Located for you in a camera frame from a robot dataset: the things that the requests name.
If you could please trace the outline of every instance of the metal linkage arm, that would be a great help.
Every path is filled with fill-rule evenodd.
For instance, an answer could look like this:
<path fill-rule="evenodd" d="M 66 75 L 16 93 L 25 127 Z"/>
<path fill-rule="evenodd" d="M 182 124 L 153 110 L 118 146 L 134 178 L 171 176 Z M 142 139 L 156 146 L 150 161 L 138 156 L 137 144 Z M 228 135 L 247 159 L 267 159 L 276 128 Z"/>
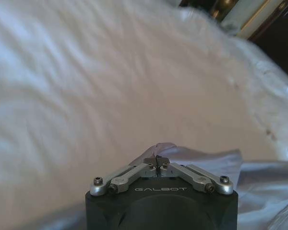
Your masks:
<path fill-rule="evenodd" d="M 195 172 L 177 164 L 164 163 L 161 166 L 161 175 L 166 177 L 180 177 L 190 183 L 196 191 L 204 193 L 213 193 L 215 188 L 211 180 L 205 176 L 198 175 Z"/>
<path fill-rule="evenodd" d="M 156 168 L 153 166 L 153 164 L 142 163 L 131 169 L 124 175 L 113 178 L 108 189 L 109 192 L 113 194 L 122 193 L 127 191 L 129 185 L 140 177 L 154 176 L 156 176 Z"/>
<path fill-rule="evenodd" d="M 192 172 L 199 174 L 201 176 L 205 176 L 208 177 L 214 187 L 216 188 L 216 191 L 220 194 L 224 194 L 224 195 L 230 195 L 233 193 L 233 183 L 229 180 L 229 178 L 227 176 L 215 176 L 207 171 L 205 171 L 204 169 L 201 169 L 195 165 L 189 164 L 186 165 L 186 168 L 191 170 Z"/>

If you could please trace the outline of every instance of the white fabric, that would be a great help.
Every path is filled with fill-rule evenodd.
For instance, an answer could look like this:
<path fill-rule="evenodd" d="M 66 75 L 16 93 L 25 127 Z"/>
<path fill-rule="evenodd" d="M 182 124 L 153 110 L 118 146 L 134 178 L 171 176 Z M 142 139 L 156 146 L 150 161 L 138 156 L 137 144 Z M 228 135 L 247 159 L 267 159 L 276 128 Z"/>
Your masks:
<path fill-rule="evenodd" d="M 288 160 L 287 76 L 163 1 L 0 0 L 0 229 L 165 141 Z"/>

